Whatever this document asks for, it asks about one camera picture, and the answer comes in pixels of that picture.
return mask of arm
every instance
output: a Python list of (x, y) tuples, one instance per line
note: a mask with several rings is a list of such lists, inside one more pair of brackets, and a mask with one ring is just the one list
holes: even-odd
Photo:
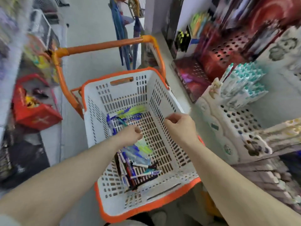
[(141, 138), (141, 130), (130, 125), (79, 155), (40, 172), (0, 200), (0, 214), (22, 225), (58, 225), (102, 175), (115, 153)]
[(206, 148), (187, 114), (164, 121), (171, 138), (190, 157), (199, 177), (230, 226), (300, 225), (301, 216), (258, 188)]

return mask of hand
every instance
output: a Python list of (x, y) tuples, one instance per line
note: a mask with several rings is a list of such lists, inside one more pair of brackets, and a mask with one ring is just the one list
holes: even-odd
[(184, 113), (173, 113), (164, 120), (171, 138), (181, 148), (197, 143), (198, 134), (193, 119)]
[(129, 125), (124, 127), (114, 137), (119, 147), (123, 148), (135, 144), (138, 140), (142, 139), (143, 134), (137, 125)]

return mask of white shopping basket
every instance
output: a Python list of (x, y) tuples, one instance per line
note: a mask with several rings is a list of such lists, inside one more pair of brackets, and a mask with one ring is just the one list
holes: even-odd
[[(139, 42), (153, 43), (161, 74), (150, 67), (124, 71), (89, 80), (82, 87), (68, 91), (58, 58)], [(183, 110), (165, 83), (164, 63), (155, 39), (151, 36), (143, 36), (107, 43), (111, 43), (110, 46), (104, 46), (106, 43), (102, 43), (61, 48), (53, 53), (52, 59), (57, 66), (64, 94), (84, 118), (89, 147), (109, 138), (111, 131), (107, 125), (107, 114), (136, 105), (145, 105), (147, 108), (142, 118), (131, 124), (137, 124), (141, 128), (147, 144), (153, 149), (152, 163), (158, 161), (158, 167), (162, 169), (162, 172), (158, 178), (146, 182), (137, 190), (125, 193), (115, 161), (112, 160), (95, 183), (95, 190), (102, 218), (114, 223), (165, 205), (188, 192), (201, 180), (187, 154), (171, 139), (163, 124), (165, 117), (174, 112), (183, 112)], [(79, 91), (82, 102), (74, 97), (74, 91)], [(118, 122), (114, 122), (114, 126), (117, 131), (122, 129), (122, 125)], [(144, 172), (141, 168), (135, 170), (137, 174)]]

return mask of forearm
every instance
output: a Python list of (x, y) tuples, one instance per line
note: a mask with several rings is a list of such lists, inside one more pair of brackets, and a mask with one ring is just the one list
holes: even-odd
[(230, 226), (300, 225), (301, 216), (247, 180), (201, 143), (183, 147)]
[(120, 148), (111, 137), (33, 176), (0, 200), (22, 225), (55, 225), (102, 175)]

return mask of floor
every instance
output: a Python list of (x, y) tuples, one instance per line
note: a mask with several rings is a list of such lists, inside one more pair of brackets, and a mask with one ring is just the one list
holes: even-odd
[[(111, 11), (108, 7), (109, 0), (65, 1), (70, 4), (70, 7), (61, 8), (60, 11), (65, 23), (69, 24), (67, 30), (68, 47), (116, 40)], [(125, 15), (129, 14), (127, 6), (123, 11)], [(127, 29), (129, 36), (132, 35), (133, 25), (127, 26)], [(117, 48), (73, 55), (64, 62), (66, 64), (64, 76), (69, 88), (79, 87), (88, 79), (125, 70), (125, 67), (121, 66)], [(77, 155), (88, 146), (83, 120), (65, 97), (62, 97), (62, 100), (64, 120), (62, 121), (61, 160), (64, 160)], [(177, 205), (178, 203), (175, 201), (163, 207), (168, 213), (168, 225), (184, 225), (184, 215), (178, 213)], [(104, 224), (92, 188), (61, 221), (61, 226), (101, 226)]]

